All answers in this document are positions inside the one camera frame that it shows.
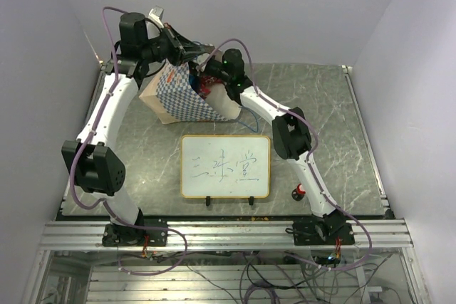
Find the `blue checkered paper bag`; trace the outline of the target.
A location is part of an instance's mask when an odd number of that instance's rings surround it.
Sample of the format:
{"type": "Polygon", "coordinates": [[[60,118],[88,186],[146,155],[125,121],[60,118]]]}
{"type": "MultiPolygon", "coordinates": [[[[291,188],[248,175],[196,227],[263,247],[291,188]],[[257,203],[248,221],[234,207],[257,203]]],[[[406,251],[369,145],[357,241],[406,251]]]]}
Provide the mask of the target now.
{"type": "Polygon", "coordinates": [[[242,106],[231,100],[222,81],[213,85],[203,99],[189,84],[189,74],[199,78],[196,63],[172,65],[165,61],[158,73],[145,86],[139,99],[160,119],[161,123],[238,121],[242,106]]]}

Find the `blue snack bag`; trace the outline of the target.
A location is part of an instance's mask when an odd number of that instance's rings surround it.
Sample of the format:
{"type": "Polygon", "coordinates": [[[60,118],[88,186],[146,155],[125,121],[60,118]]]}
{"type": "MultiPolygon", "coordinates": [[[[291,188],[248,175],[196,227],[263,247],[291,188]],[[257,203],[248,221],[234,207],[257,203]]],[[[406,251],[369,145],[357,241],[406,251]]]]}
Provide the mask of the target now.
{"type": "Polygon", "coordinates": [[[200,79],[198,76],[189,74],[189,84],[196,93],[200,91],[200,79]]]}

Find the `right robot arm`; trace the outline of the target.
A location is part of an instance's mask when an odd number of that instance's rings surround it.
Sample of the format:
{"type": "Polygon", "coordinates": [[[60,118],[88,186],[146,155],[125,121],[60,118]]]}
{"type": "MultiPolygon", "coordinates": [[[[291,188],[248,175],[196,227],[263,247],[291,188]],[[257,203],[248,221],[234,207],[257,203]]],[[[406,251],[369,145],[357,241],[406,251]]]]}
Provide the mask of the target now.
{"type": "Polygon", "coordinates": [[[271,125],[272,142],[277,155],[287,161],[299,178],[292,191],[294,201],[306,198],[311,207],[315,238],[324,244],[336,239],[346,225],[346,215],[338,208],[315,164],[313,152],[317,139],[301,108],[288,108],[262,92],[245,73],[244,59],[238,49],[219,50],[203,47],[197,70],[221,80],[230,100],[254,111],[271,125]]]}

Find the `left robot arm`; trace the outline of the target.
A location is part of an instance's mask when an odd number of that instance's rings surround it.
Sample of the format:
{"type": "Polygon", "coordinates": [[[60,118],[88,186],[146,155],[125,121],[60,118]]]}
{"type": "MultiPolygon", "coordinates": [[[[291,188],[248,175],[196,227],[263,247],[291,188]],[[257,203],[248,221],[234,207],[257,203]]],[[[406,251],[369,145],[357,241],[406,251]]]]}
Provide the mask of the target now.
{"type": "Polygon", "coordinates": [[[181,36],[157,16],[120,13],[120,39],[111,47],[103,92],[83,130],[61,148],[74,202],[86,211],[103,205],[110,216],[104,246],[134,246],[149,231],[141,209],[123,187],[125,165],[115,153],[126,110],[148,76],[149,65],[179,66],[213,50],[181,36]]]}

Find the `small red candy pack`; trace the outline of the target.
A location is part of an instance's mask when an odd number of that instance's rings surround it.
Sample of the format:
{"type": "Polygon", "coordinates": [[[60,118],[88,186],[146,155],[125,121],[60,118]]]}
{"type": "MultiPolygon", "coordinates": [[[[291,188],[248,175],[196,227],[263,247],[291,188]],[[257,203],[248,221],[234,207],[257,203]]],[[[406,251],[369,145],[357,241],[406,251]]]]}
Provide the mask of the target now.
{"type": "Polygon", "coordinates": [[[213,85],[220,83],[220,79],[213,77],[213,76],[208,76],[208,75],[203,75],[202,77],[199,78],[199,90],[198,94],[201,98],[206,99],[207,96],[211,93],[211,89],[213,85]]]}

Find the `red emergency stop button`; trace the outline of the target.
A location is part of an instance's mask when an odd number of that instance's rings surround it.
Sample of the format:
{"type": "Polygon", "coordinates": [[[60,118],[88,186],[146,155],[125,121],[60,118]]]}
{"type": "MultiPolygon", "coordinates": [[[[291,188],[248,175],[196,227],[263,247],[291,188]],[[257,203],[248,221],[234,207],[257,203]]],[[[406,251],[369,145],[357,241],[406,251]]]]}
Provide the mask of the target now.
{"type": "Polygon", "coordinates": [[[298,184],[297,187],[292,191],[291,196],[295,201],[301,201],[306,195],[306,191],[302,187],[302,184],[298,184]]]}

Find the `white board with yellow frame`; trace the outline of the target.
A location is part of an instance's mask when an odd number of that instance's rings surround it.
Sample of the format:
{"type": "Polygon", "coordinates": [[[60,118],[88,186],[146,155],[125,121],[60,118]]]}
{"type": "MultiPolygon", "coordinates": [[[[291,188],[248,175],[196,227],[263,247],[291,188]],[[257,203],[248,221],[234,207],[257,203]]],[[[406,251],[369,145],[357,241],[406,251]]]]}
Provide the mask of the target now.
{"type": "Polygon", "coordinates": [[[267,198],[271,140],[265,135],[185,135],[180,192],[187,199],[267,198]]]}

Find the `aluminium frame rail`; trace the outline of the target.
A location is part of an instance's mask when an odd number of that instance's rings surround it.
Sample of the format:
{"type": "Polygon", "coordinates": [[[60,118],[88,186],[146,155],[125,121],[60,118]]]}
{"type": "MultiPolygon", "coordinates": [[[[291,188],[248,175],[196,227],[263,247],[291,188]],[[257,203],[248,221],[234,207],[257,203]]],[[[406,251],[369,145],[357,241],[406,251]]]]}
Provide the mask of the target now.
{"type": "MultiPolygon", "coordinates": [[[[54,251],[101,251],[105,221],[52,221],[38,248],[54,251]]],[[[290,221],[171,221],[184,234],[189,251],[332,249],[331,245],[297,246],[285,229],[290,221]]],[[[406,248],[413,240],[403,220],[367,220],[373,248],[406,248]]]]}

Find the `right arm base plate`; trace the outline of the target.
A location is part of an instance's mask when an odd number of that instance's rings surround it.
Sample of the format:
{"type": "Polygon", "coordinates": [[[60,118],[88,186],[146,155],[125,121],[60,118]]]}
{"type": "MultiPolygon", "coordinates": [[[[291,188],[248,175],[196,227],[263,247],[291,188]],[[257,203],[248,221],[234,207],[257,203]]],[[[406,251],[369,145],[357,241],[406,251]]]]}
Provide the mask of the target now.
{"type": "Polygon", "coordinates": [[[293,236],[296,246],[350,246],[355,243],[352,226],[344,223],[342,227],[330,233],[323,224],[313,219],[294,221],[291,227],[285,228],[285,232],[293,236]]]}

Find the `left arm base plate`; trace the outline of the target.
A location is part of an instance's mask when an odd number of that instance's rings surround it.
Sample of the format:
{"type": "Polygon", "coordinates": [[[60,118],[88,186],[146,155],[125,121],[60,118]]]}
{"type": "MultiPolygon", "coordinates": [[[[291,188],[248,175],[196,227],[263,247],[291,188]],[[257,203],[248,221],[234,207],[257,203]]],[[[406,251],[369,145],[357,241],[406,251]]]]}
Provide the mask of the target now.
{"type": "Polygon", "coordinates": [[[134,229],[118,224],[107,224],[102,237],[104,247],[165,246],[168,225],[161,219],[147,220],[155,229],[134,229]]]}

